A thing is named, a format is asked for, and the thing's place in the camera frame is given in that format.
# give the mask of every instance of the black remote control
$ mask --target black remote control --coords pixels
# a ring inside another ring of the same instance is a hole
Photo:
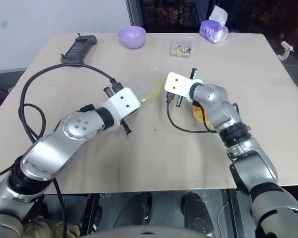
[[[66,54],[61,54],[61,63],[84,63],[85,56],[95,44],[97,44],[95,36],[81,36],[78,33],[78,37]]]

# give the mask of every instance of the clear plastic box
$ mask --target clear plastic box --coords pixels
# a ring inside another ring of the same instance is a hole
[[[193,51],[193,42],[193,37],[174,37],[170,46],[170,55],[175,57],[189,58]]]

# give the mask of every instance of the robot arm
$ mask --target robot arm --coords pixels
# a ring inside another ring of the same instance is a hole
[[[0,183],[0,238],[22,237],[21,221],[80,147],[99,132],[120,127],[124,117],[141,105],[129,88],[109,96],[96,108],[88,105],[65,116],[54,133],[38,139],[15,161]]]
[[[258,237],[298,238],[298,202],[277,185],[275,167],[229,103],[225,89],[173,72],[164,88],[198,102],[207,111],[232,161],[230,170],[237,188],[250,194]]]

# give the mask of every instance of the beige tabletop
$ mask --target beige tabletop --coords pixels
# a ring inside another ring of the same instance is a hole
[[[169,55],[173,37],[179,34],[147,34],[146,43],[131,50],[117,34],[97,33],[98,44],[85,63],[98,67],[124,86],[136,87],[152,69],[197,78],[224,87],[232,103],[238,103],[243,121],[252,130],[275,165],[280,185],[298,184],[298,89],[267,40],[260,34],[230,34],[211,44],[198,34],[189,59]],[[0,171],[10,166],[31,145],[18,118],[22,86],[30,76],[60,63],[60,53],[72,45],[75,34],[53,37],[19,80],[0,107]],[[108,79],[85,68],[65,67],[50,71],[33,82],[26,102],[42,108],[51,133],[66,114],[86,104],[107,99]],[[230,160],[217,134],[189,134],[172,127],[166,116],[165,92],[143,103],[126,118],[132,129],[107,130],[94,137],[78,153],[58,180],[62,193],[96,193],[235,187]],[[182,127],[203,129],[192,116],[192,106],[171,107]],[[41,120],[26,109],[28,123],[38,131]],[[51,186],[47,192],[54,193]]]

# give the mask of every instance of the tissue box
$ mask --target tissue box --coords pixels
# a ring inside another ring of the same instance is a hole
[[[200,31],[205,39],[212,43],[218,43],[227,38],[228,28],[213,20],[202,21]]]

